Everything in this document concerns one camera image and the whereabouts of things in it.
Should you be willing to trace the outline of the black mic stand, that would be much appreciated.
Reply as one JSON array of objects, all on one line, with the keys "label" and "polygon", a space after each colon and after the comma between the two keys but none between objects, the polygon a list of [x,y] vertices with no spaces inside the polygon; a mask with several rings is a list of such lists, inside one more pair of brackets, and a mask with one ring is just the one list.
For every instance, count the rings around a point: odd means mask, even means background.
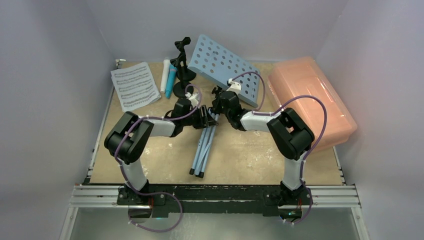
[{"label": "black mic stand", "polygon": [[182,82],[192,81],[196,77],[196,73],[188,69],[187,54],[185,46],[191,43],[191,38],[186,36],[181,41],[175,41],[174,45],[179,50],[179,55],[173,64],[177,68],[177,77]]},{"label": "black mic stand", "polygon": [[[176,58],[173,58],[170,60],[170,63],[174,66],[174,64],[176,63]],[[174,86],[173,86],[173,93],[176,97],[178,98],[185,98],[185,94],[186,94],[186,87],[190,84],[190,81],[180,81],[177,82]]]}]

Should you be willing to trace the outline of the light blue music stand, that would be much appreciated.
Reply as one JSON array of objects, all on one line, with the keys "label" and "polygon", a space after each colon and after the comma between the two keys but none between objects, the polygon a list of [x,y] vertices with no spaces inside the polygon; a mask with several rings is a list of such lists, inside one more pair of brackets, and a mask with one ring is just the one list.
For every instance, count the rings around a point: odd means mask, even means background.
[{"label": "light blue music stand", "polygon": [[[229,88],[229,79],[242,73],[253,71],[260,74],[252,64],[204,34],[198,37],[188,69],[223,90]],[[262,100],[257,103],[261,86],[261,78],[257,74],[245,74],[235,80],[241,85],[239,99],[254,108],[263,103]],[[204,177],[216,128],[214,125],[203,129],[190,170],[191,175]]]}]

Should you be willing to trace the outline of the blue toy microphone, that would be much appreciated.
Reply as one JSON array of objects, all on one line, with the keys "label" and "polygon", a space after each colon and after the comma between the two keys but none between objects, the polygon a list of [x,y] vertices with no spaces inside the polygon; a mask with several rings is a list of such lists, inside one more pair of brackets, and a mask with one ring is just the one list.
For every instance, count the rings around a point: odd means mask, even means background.
[{"label": "blue toy microphone", "polygon": [[177,75],[177,68],[172,64],[169,66],[168,78],[165,86],[165,97],[169,99],[171,97],[173,87],[175,84],[175,79]]}]

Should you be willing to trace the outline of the white toy microphone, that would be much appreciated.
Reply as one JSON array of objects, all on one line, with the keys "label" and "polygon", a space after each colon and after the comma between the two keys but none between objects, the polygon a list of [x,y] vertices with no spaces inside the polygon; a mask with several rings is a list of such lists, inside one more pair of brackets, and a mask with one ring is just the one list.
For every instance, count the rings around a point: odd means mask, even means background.
[{"label": "white toy microphone", "polygon": [[171,62],[169,59],[166,58],[163,60],[163,69],[162,69],[162,76],[161,76],[161,82],[160,82],[160,92],[162,94],[166,92],[166,85],[168,82],[170,65],[171,65]]}]

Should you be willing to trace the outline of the sheet music page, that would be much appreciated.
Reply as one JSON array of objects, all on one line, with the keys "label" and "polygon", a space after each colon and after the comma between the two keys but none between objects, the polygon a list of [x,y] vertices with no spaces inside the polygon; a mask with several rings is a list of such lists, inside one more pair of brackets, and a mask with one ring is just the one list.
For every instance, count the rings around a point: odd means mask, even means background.
[{"label": "sheet music page", "polygon": [[146,62],[110,72],[123,112],[131,112],[156,102],[161,93]]}]

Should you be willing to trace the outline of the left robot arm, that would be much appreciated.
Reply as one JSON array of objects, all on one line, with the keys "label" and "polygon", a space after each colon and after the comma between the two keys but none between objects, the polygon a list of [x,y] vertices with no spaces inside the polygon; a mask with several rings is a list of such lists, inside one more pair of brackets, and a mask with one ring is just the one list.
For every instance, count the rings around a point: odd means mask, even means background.
[{"label": "left robot arm", "polygon": [[197,130],[217,124],[205,105],[198,105],[187,98],[178,99],[173,109],[163,117],[125,112],[104,141],[104,147],[115,158],[124,177],[120,199],[136,205],[153,200],[141,163],[141,155],[150,137],[173,138],[187,126]]}]

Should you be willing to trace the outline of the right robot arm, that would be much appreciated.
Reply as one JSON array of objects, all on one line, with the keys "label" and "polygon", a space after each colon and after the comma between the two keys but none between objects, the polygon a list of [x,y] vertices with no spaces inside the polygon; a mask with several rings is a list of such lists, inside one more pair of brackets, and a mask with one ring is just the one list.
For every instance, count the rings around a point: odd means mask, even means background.
[{"label": "right robot arm", "polygon": [[239,131],[270,133],[284,157],[284,175],[278,205],[299,205],[309,194],[303,178],[305,159],[314,149],[315,134],[292,108],[280,112],[253,112],[242,108],[238,95],[215,87],[211,111],[225,115],[229,124]]}]

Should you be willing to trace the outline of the pink plastic storage box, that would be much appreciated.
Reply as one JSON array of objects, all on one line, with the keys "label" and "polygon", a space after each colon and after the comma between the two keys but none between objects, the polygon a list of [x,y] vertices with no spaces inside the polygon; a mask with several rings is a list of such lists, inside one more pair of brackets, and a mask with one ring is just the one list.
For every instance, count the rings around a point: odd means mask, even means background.
[{"label": "pink plastic storage box", "polygon": [[326,128],[316,151],[345,143],[357,129],[357,124],[343,101],[320,69],[310,57],[300,57],[275,63],[267,78],[266,94],[273,107],[278,109],[288,100],[301,96],[290,104],[316,137],[324,123]]}]

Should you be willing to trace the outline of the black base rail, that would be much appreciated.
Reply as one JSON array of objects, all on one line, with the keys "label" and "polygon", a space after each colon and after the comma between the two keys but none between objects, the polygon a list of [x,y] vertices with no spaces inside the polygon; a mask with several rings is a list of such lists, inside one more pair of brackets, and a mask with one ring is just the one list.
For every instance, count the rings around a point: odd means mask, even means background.
[{"label": "black base rail", "polygon": [[313,204],[311,191],[300,204],[279,206],[277,185],[212,185],[212,184],[149,184],[153,200],[134,204],[120,199],[124,186],[118,188],[116,203],[130,208],[144,208],[145,216],[166,218],[170,213],[196,214],[261,214],[264,217],[300,219]]}]

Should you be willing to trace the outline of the aluminium frame rail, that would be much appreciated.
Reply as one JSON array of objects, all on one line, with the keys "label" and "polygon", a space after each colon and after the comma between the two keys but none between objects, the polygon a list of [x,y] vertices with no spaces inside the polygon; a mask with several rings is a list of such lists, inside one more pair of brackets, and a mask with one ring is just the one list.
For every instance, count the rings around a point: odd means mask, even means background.
[{"label": "aluminium frame rail", "polygon": [[[76,185],[61,239],[74,240],[367,240],[357,189],[345,183],[335,148],[314,150],[304,180],[313,203],[299,219],[240,213],[169,213],[146,216],[144,208],[117,205],[124,185],[119,166],[104,147],[123,115],[112,91],[90,164],[90,181]],[[200,130],[186,127],[174,138],[152,137],[141,163],[150,184],[279,185],[284,157],[272,136],[234,130],[219,118],[204,178],[189,174]]]}]

